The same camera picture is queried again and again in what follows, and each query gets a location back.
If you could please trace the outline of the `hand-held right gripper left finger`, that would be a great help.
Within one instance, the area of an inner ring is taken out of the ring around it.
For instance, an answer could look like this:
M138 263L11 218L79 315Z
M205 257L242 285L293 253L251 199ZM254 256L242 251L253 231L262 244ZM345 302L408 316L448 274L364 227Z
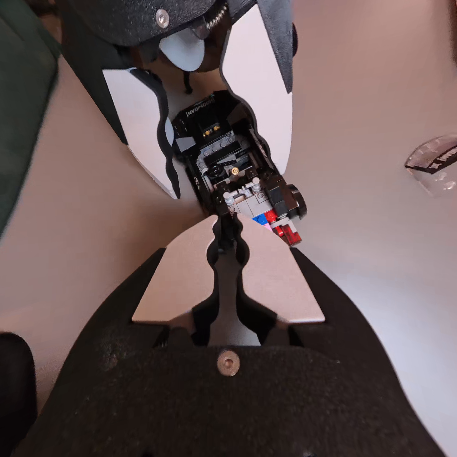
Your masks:
M219 313L220 222L211 215L166 247L132 316L134 323L186 328L190 334L209 328Z

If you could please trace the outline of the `black lego car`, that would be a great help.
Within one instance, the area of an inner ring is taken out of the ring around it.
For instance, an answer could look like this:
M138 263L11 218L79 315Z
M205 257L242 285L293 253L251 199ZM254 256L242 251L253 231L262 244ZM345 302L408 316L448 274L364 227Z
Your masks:
M307 208L256 135L252 118L228 90L217 90L181 110L172 126L177 158L208 215L243 214L288 246L301 242L294 219Z

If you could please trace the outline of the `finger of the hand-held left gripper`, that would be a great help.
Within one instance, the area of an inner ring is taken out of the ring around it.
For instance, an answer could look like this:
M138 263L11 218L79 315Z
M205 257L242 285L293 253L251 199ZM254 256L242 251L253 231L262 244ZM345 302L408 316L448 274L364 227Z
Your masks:
M140 68L102 72L133 156L169 196L179 199L174 133L162 81Z
M254 130L266 143L278 172L287 168L293 131L293 96L288 93L258 4L231 27L221 77L250 109Z

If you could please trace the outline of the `small black lego arch piece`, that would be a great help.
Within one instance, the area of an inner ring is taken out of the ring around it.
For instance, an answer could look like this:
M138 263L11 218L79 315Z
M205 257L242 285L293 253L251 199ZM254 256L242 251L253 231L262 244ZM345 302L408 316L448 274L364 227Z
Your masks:
M238 219L229 213L219 215L214 225L214 234L220 254L226 254L234 247L238 235Z

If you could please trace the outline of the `clear lego windshield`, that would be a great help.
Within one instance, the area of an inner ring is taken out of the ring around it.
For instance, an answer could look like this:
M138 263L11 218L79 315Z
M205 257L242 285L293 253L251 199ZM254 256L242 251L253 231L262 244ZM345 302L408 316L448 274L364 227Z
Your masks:
M457 135L424 142L409 155L404 168L430 196L456 194Z

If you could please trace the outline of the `person's left forearm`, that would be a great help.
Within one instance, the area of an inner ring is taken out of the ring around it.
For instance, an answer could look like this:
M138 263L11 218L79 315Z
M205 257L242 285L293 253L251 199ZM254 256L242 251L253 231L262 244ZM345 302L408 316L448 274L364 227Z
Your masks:
M60 44L26 1L0 2L1 235L29 171L60 54Z

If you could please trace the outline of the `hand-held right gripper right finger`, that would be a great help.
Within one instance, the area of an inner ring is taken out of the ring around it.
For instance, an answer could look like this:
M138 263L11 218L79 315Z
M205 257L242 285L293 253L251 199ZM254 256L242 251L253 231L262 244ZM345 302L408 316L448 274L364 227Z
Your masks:
M243 214L237 238L243 292L286 324L322 323L325 316L290 247Z

